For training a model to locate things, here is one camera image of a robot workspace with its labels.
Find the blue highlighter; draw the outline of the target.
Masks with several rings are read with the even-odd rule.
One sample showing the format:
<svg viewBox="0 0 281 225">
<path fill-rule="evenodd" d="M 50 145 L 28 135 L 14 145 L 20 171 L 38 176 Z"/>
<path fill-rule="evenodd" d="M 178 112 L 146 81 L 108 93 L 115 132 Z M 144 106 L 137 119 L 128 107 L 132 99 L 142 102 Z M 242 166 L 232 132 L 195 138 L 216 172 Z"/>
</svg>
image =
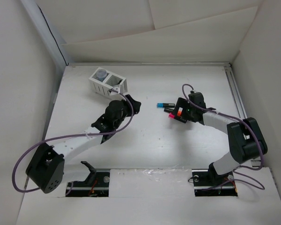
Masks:
<svg viewBox="0 0 281 225">
<path fill-rule="evenodd" d="M 175 104 L 174 103 L 157 103 L 156 107 L 157 108 L 175 108 Z"/>
</svg>

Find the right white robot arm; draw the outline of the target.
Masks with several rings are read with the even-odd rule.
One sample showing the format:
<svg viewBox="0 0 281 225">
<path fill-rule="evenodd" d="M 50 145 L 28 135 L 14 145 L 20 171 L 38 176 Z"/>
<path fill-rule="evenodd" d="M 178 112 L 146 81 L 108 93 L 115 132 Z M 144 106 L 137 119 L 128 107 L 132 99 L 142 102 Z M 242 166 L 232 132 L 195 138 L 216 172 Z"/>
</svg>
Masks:
<svg viewBox="0 0 281 225">
<path fill-rule="evenodd" d="M 206 107 L 200 92 L 191 91 L 188 99 L 179 97 L 172 117 L 215 128 L 228 136 L 229 152 L 209 165 L 207 179 L 217 185 L 225 176 L 244 162 L 265 155 L 268 151 L 266 141 L 254 118 L 240 119 L 229 116 L 216 109 Z"/>
</svg>

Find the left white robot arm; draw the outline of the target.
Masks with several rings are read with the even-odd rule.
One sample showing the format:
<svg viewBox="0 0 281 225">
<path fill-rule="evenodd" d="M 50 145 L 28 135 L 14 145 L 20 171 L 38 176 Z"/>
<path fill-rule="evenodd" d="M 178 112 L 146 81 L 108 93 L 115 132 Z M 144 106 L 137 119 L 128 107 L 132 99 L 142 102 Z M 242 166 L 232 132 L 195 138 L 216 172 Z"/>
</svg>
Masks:
<svg viewBox="0 0 281 225">
<path fill-rule="evenodd" d="M 112 100 L 104 114 L 80 135 L 63 137 L 63 141 L 49 145 L 47 141 L 38 145 L 26 174 L 37 187 L 48 194 L 63 182 L 81 182 L 91 186 L 96 180 L 96 169 L 87 161 L 81 161 L 86 169 L 66 169 L 76 156 L 92 147 L 103 144 L 122 131 L 120 125 L 125 118 L 138 114 L 141 102 L 125 95 L 123 100 Z"/>
</svg>

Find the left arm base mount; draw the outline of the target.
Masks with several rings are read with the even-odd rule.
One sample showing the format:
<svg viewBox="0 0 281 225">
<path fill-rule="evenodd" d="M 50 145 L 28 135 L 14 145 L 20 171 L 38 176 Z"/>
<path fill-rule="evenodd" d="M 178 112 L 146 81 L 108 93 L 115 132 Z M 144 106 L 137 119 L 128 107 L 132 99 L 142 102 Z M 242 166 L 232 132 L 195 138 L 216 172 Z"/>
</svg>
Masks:
<svg viewBox="0 0 281 225">
<path fill-rule="evenodd" d="M 65 197 L 108 197 L 110 169 L 96 169 L 87 161 L 81 161 L 87 167 L 87 177 L 67 183 Z"/>
</svg>

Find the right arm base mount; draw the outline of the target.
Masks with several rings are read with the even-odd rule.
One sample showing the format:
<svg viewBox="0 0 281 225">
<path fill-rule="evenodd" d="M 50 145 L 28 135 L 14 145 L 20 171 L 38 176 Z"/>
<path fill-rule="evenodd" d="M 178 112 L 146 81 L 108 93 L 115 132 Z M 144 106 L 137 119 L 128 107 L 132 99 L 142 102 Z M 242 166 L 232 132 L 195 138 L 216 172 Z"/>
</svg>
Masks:
<svg viewBox="0 0 281 225">
<path fill-rule="evenodd" d="M 234 179 L 232 172 L 211 179 L 208 169 L 192 169 L 192 175 L 188 182 L 193 183 L 195 197 L 237 197 L 238 193 L 235 182 L 230 181 L 229 178 Z"/>
</svg>

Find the pink highlighter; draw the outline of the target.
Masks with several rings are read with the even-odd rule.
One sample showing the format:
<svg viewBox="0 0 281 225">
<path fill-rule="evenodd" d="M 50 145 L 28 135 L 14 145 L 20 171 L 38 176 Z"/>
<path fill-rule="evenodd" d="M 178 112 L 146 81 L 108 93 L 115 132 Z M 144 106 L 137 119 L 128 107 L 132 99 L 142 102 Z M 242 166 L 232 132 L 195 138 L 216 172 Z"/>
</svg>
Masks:
<svg viewBox="0 0 281 225">
<path fill-rule="evenodd" d="M 172 113 L 169 114 L 169 118 L 177 120 L 177 121 L 182 122 L 182 123 L 186 123 L 187 122 L 187 120 L 183 119 L 180 116 L 173 115 Z"/>
</svg>

